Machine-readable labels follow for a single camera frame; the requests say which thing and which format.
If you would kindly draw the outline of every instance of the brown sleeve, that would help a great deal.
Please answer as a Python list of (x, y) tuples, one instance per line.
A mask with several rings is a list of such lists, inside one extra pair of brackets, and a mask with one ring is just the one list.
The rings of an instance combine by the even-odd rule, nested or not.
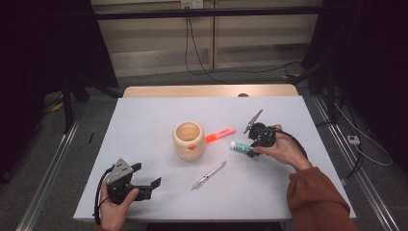
[(297, 231), (357, 230), (348, 204), (320, 169), (308, 168), (289, 178), (288, 206)]
[(108, 230), (106, 230), (106, 229), (102, 228), (102, 226), (98, 225), (98, 226), (96, 226), (94, 231), (108, 231)]

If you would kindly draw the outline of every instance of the black cable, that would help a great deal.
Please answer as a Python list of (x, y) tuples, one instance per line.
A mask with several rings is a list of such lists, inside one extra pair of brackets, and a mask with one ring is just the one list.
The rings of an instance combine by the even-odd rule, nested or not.
[[(323, 91), (323, 93), (324, 93), (324, 96), (322, 97), (322, 99), (323, 99), (323, 100), (326, 100), (326, 99), (328, 98), (328, 94), (327, 94), (327, 92), (324, 92), (324, 91)], [(342, 94), (341, 96), (336, 96), (336, 95), (335, 95), (335, 100), (336, 100), (336, 99), (340, 99), (340, 103), (339, 103), (338, 105), (340, 105), (339, 107), (342, 108), (343, 105), (345, 104), (343, 94)], [(342, 116), (342, 114), (341, 114), (340, 112), (335, 111), (335, 119), (334, 119), (334, 120), (331, 120), (330, 118), (328, 118), (328, 119), (326, 119), (324, 122), (315, 124), (315, 126), (316, 126), (317, 128), (319, 128), (321, 125), (337, 124), (337, 121), (339, 120), (339, 118), (340, 118), (341, 116)]]
[(288, 136), (294, 142), (294, 144), (296, 144), (296, 146), (299, 148), (300, 152), (303, 154), (303, 156), (306, 158), (306, 160), (309, 160), (309, 158), (307, 157), (307, 154), (306, 154), (306, 150), (303, 148), (302, 144), (300, 144), (300, 142), (294, 136), (292, 136), (291, 134), (289, 134), (287, 132), (284, 132), (284, 131), (282, 131), (282, 130), (280, 130), (278, 128), (274, 128), (273, 130), (275, 132), (277, 132), (277, 133), (281, 133), (281, 134), (284, 134), (284, 135)]
[(93, 207), (93, 216), (95, 218), (96, 225), (101, 224), (101, 217), (99, 216), (99, 207), (100, 205), (105, 202), (108, 198), (105, 198), (101, 203), (99, 203), (99, 193), (102, 187), (103, 180), (105, 179), (106, 175), (114, 169), (114, 166), (108, 168), (103, 174), (101, 179), (99, 180), (98, 188), (96, 189), (96, 196), (95, 196), (95, 206)]
[[(192, 26), (191, 26), (191, 20), (190, 20), (190, 18), (186, 18), (186, 20), (187, 20), (187, 38), (186, 38), (186, 51), (185, 51), (185, 57), (184, 57), (184, 58), (185, 58), (186, 68), (187, 68), (187, 70), (188, 70), (188, 72), (189, 72), (190, 74), (193, 74), (193, 75), (209, 75), (209, 74), (212, 74), (212, 73), (223, 73), (223, 72), (252, 73), (252, 74), (257, 74), (257, 73), (271, 72), (271, 71), (274, 71), (274, 70), (277, 70), (277, 69), (281, 69), (281, 68), (285, 68), (285, 72), (288, 73), (288, 71), (286, 70), (286, 67), (287, 67), (288, 65), (291, 65), (291, 64), (300, 64), (300, 63), (301, 63), (301, 61), (294, 61), (294, 62), (289, 62), (289, 63), (287, 63), (287, 64), (283, 64), (283, 65), (278, 66), (278, 67), (274, 67), (274, 68), (270, 68), (270, 69), (265, 69), (265, 70), (210, 70), (210, 71), (209, 71), (209, 70), (206, 70), (206, 69), (203, 67), (203, 64), (202, 64), (202, 62), (201, 62), (201, 59), (200, 59), (200, 57), (199, 57), (199, 55), (198, 55), (197, 47), (196, 47), (196, 45), (195, 45), (195, 38), (194, 38), (194, 35), (193, 35)], [(188, 64), (187, 64), (187, 51), (188, 51), (188, 48), (189, 48), (189, 32), (188, 32), (188, 30), (189, 30), (189, 22), (190, 22), (190, 28), (191, 28), (191, 38), (192, 38), (192, 41), (193, 41), (193, 43), (194, 43), (195, 54), (196, 54), (196, 56), (197, 56), (197, 58), (198, 58), (198, 60), (199, 60), (199, 62), (200, 62), (201, 68), (204, 70), (204, 72), (201, 72), (201, 73), (192, 72), (192, 71), (189, 69), (189, 66), (188, 66)], [(214, 80), (216, 80), (216, 81), (222, 82), (222, 81), (220, 81), (220, 80), (217, 80), (217, 79), (213, 78), (212, 76), (210, 76), (210, 78), (212, 78), (212, 79), (214, 79)]]
[[(350, 115), (351, 115), (351, 121), (353, 122), (353, 125), (354, 125), (355, 127), (357, 127), (357, 123), (356, 123), (356, 120), (355, 120), (355, 117), (354, 117), (353, 112), (350, 110), (348, 104), (346, 104), (346, 103), (344, 103), (344, 104), (345, 104), (345, 106), (347, 107), (347, 110), (349, 111), (349, 113), (350, 113)], [(352, 133), (353, 136), (354, 136), (354, 133), (352, 132), (352, 129), (349, 127), (348, 124), (347, 124), (347, 126), (348, 126), (348, 128), (350, 129), (351, 133)], [(359, 141), (360, 141), (360, 143), (358, 144), (358, 148), (363, 152), (363, 147), (362, 147), (361, 138), (360, 138), (360, 132), (357, 130), (357, 131), (356, 131), (356, 134), (357, 134), (357, 137), (358, 137), (358, 139), (359, 139)], [(363, 166), (364, 159), (365, 159), (364, 156), (363, 156), (360, 152), (357, 152), (357, 161), (356, 161), (356, 163), (354, 164), (354, 168), (353, 168), (353, 169), (351, 170), (351, 172), (346, 176), (346, 178), (345, 178), (346, 180), (348, 180), (348, 178), (350, 178), (354, 173), (356, 173), (356, 172)]]
[(196, 46), (196, 44), (195, 44), (194, 34), (193, 34), (193, 32), (192, 32), (192, 26), (191, 26), (191, 19), (188, 17), (188, 18), (186, 18), (186, 20), (187, 20), (187, 37), (186, 37), (187, 44), (186, 44), (185, 62), (186, 62), (186, 68), (187, 68), (187, 70), (189, 71), (189, 73), (193, 74), (193, 73), (189, 70), (189, 67), (188, 67), (188, 65), (187, 65), (187, 50), (188, 50), (188, 48), (189, 48), (189, 23), (190, 23), (190, 32), (191, 32), (192, 42), (194, 43), (195, 54), (196, 54), (196, 56), (197, 56), (197, 58), (198, 58), (198, 61), (200, 62), (200, 65), (201, 65), (202, 70), (204, 70), (205, 74), (207, 74), (207, 76), (210, 77), (212, 80), (221, 82), (222, 84), (231, 85), (230, 83), (227, 83), (227, 82), (224, 82), (224, 81), (222, 81), (222, 80), (218, 80), (218, 79), (214, 78), (214, 77), (211, 76), (210, 73), (208, 73), (207, 70), (204, 68), (203, 63), (201, 62), (200, 56), (198, 55), (197, 46)]

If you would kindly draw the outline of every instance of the metal rail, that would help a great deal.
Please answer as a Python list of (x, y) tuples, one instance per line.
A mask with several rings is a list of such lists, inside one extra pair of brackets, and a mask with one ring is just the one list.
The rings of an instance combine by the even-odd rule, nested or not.
[(85, 109), (88, 104), (81, 104), (78, 109), (78, 116), (74, 120), (71, 128), (68, 133), (66, 133), (58, 147), (53, 160), (51, 161), (50, 166), (45, 172), (44, 177), (42, 178), (41, 183), (39, 184), (36, 193), (34, 194), (31, 202), (25, 211), (23, 217), (21, 218), (16, 231), (31, 231), (34, 228), (34, 225), (37, 222), (39, 213), (41, 212), (42, 206), (47, 199), (47, 196), (51, 190), (52, 184), (57, 176), (57, 173), (60, 169), (61, 164), (63, 163), (65, 153), (68, 151), (68, 147), (71, 145), (72, 139), (78, 128), (80, 119), (85, 113)]
[(251, 16), (251, 15), (291, 15), (317, 13), (344, 13), (350, 7), (280, 7), (280, 8), (236, 8), (236, 9), (191, 9), (165, 11), (126, 11), (95, 13), (47, 13), (44, 17), (71, 20), (96, 19), (137, 19), (137, 18), (170, 18), (170, 17), (209, 17), (209, 16)]

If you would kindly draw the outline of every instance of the orange highlighter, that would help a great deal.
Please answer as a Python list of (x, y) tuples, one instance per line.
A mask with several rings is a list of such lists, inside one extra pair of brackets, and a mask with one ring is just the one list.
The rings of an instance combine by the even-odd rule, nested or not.
[(206, 143), (209, 143), (209, 142), (212, 142), (212, 141), (216, 141), (216, 140), (218, 140), (220, 138), (223, 138), (225, 136), (228, 136), (230, 134), (233, 134), (233, 133), (235, 133), (235, 128), (234, 127), (227, 127), (227, 128), (222, 129), (219, 132), (212, 133), (212, 134), (206, 136), (204, 138), (204, 140), (205, 140)]

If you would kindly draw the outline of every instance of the person's arm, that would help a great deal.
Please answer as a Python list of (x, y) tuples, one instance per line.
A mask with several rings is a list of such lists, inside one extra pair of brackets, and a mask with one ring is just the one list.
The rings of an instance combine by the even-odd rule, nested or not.
[(278, 162), (290, 165), (296, 173), (290, 175), (288, 207), (296, 230), (357, 230), (349, 217), (350, 208), (330, 179), (313, 167), (296, 144), (286, 135), (276, 133), (272, 147), (254, 147)]
[(350, 208), (318, 167), (290, 175), (288, 206), (296, 230), (357, 230)]
[(138, 196), (139, 189), (131, 190), (123, 202), (119, 205), (114, 204), (108, 195), (108, 185), (106, 179), (101, 186), (101, 194), (99, 201), (101, 213), (101, 225), (96, 226), (95, 231), (118, 231), (126, 221), (126, 214), (129, 206)]

